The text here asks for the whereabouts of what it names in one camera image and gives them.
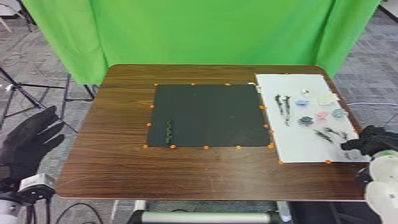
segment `light stand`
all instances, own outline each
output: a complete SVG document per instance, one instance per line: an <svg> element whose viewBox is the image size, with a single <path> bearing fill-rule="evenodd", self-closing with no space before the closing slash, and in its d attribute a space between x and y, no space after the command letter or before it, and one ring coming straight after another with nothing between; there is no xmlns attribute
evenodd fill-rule
<svg viewBox="0 0 398 224"><path fill-rule="evenodd" d="M6 103L5 103L5 108L3 108L3 114L0 116L0 130L1 130L1 126L3 126L3 122L5 119L8 117L12 117L13 115L24 113L26 111L29 111L31 109L45 109L45 106L42 104L42 100L47 94L49 89L63 89L63 101L61 101L61 110L60 110L60 121L63 122L63 110L65 110L65 102L76 101L76 100L83 100L83 101L92 101L93 100L93 93L86 87L86 85L83 85L84 90L88 92L90 95L90 99L67 99L67 92L68 92L68 81L70 81L70 75L67 75L67 82L65 82L65 87L58 87L58 86L47 86L47 85L33 85L33 84L22 84L17 83L10 77L10 75L6 74L6 72L3 71L1 67L0 67L0 77L3 78L3 80L8 82L10 84L10 95L8 95L8 99L6 99ZM40 98L35 99L33 96L29 95L29 93L26 92L26 90L22 89L22 87L35 87L35 88L44 88L44 93L40 95ZM10 102L12 102L12 98L13 98L13 93L19 92L21 96L24 97L24 99L28 100L28 102L31 103L31 107L28 107L26 109L22 109L21 111L13 112L12 114L8 114L8 107L10 107ZM63 122L65 126L70 128L72 132L77 133L76 129L70 127L70 125Z"/></svg>

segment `black mat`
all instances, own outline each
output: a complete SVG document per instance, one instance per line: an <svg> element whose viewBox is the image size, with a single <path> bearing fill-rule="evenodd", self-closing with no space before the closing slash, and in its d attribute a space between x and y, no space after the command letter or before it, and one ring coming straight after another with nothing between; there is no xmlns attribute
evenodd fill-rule
<svg viewBox="0 0 398 224"><path fill-rule="evenodd" d="M257 97L251 85L159 85L147 145L266 146L269 134Z"/></svg>

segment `blue object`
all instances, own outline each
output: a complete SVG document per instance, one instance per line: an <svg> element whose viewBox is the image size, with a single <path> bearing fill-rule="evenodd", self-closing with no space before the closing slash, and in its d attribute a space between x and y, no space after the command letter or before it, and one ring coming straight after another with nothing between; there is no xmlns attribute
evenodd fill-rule
<svg viewBox="0 0 398 224"><path fill-rule="evenodd" d="M342 109L335 109L333 111L331 111L331 116L335 117L335 118L342 118L344 116L346 116L346 111L342 110Z"/></svg>
<svg viewBox="0 0 398 224"><path fill-rule="evenodd" d="M305 107L308 104L308 101L307 100L296 100L294 101L294 105L299 106L299 107Z"/></svg>
<svg viewBox="0 0 398 224"><path fill-rule="evenodd" d="M298 120L298 123L303 124L305 126L308 126L314 123L312 118L310 117L301 117L299 120Z"/></svg>

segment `gray carpet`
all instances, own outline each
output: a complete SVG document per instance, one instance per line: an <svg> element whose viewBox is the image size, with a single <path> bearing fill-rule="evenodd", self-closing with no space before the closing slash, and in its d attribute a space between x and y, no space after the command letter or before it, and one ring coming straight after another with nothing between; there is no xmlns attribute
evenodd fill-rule
<svg viewBox="0 0 398 224"><path fill-rule="evenodd" d="M47 46L44 37L35 29L29 33L24 26L24 21L6 20L13 33L6 33L0 26L0 65L8 71L19 82L63 85L65 69L56 59L56 55ZM383 15L374 13L365 31L346 57L344 65L335 75L335 86L347 103L398 103L398 24ZM28 89L29 93L38 97L42 90ZM86 93L81 86L72 84L70 97L83 98ZM5 107L6 93L0 87L0 113ZM51 90L44 99L45 105L60 106L61 91ZM15 111L28 107L28 102L17 96L10 110ZM77 129L88 111L90 103L72 102L67 104L65 121ZM383 126L392 115L398 112L398 107L385 105L351 105L355 117L360 125L369 124ZM35 111L12 117L5 122L0 138L12 130L21 120L35 113ZM398 117L390 120L387 129L398 132ZM40 172L45 172L56 177L67 153L72 145L74 134L63 128L67 136L65 142L49 153L42 165ZM124 223L132 208L132 201L83 201L52 199L52 217L58 216L63 208L74 202L86 202L95 209L104 220L104 223ZM267 202L150 202L148 209L154 211L172 211L184 209L188 211L241 211L257 212L273 209L273 203ZM38 215L42 216L42 206L36 205ZM77 207L67 213L60 223L83 223L95 221L93 215L86 208Z"/></svg>

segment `green screen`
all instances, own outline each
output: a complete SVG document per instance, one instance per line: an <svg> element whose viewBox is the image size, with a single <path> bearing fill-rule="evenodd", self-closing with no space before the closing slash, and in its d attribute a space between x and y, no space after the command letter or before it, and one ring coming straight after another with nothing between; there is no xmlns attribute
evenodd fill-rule
<svg viewBox="0 0 398 224"><path fill-rule="evenodd" d="M22 2L77 83L97 84L113 64L317 65L331 77L379 1Z"/></svg>

